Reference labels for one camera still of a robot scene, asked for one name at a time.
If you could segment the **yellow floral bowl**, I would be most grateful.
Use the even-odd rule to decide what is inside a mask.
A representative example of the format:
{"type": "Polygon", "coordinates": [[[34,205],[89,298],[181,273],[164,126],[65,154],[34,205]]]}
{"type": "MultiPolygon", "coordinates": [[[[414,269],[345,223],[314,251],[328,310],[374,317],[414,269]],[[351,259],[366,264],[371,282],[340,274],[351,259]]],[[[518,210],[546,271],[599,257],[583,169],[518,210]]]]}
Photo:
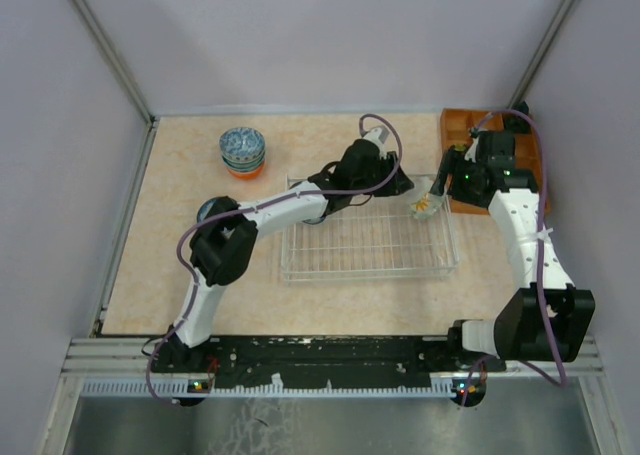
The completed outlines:
{"type": "Polygon", "coordinates": [[[411,178],[414,188],[408,194],[409,211],[416,219],[434,216],[445,201],[446,192],[429,176],[411,178]]]}

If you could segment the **white wire dish rack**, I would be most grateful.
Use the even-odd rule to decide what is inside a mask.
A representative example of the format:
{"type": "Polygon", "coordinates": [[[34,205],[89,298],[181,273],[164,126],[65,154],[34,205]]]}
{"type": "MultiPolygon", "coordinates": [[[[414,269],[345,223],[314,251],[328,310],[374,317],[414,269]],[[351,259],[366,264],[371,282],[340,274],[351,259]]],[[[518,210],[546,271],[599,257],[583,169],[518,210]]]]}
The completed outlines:
{"type": "Polygon", "coordinates": [[[416,218],[410,203],[432,174],[412,174],[415,188],[399,197],[373,198],[317,224],[288,227],[282,235],[281,273],[287,282],[443,278],[459,263],[450,205],[416,218]]]}

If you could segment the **blue white patterned bowl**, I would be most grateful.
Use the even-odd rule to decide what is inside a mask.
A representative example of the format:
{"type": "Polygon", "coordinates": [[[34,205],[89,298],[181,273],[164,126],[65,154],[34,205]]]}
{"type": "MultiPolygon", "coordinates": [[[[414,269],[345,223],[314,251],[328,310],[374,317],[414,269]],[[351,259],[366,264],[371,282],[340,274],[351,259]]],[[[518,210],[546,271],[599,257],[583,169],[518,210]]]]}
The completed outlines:
{"type": "Polygon", "coordinates": [[[326,216],[320,216],[320,217],[317,217],[317,218],[311,218],[311,219],[303,220],[303,223],[308,224],[308,225],[318,225],[318,224],[322,223],[325,219],[326,219],[326,216]]]}

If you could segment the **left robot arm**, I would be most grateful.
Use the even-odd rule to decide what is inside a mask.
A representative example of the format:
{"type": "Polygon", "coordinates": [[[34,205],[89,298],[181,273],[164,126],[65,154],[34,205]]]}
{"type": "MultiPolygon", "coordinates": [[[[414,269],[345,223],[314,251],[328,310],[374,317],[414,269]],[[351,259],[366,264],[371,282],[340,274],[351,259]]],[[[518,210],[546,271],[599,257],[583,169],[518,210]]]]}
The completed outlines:
{"type": "Polygon", "coordinates": [[[219,197],[204,219],[179,239],[176,255],[191,283],[179,316],[152,354],[157,363],[194,372],[208,359],[211,323],[228,286],[249,267],[256,243],[297,223],[320,223],[354,198],[395,197],[414,186],[402,171],[403,149],[384,148],[368,132],[342,158],[292,188],[257,201],[219,197]]]}

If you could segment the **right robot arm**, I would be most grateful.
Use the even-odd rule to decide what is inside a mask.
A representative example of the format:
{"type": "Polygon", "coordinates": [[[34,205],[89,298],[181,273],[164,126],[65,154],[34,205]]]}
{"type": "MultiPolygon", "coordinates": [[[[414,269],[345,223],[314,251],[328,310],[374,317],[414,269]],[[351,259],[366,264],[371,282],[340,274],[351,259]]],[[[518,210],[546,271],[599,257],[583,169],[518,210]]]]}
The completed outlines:
{"type": "Polygon", "coordinates": [[[427,212],[445,199],[487,209],[507,247],[515,294],[492,320],[462,320],[446,347],[448,362],[470,370],[482,353],[502,360],[576,359],[595,312],[589,290],[579,289],[557,258],[544,225],[546,191],[534,173],[516,165],[516,137],[506,130],[471,132],[453,145],[427,192],[427,212]]]}

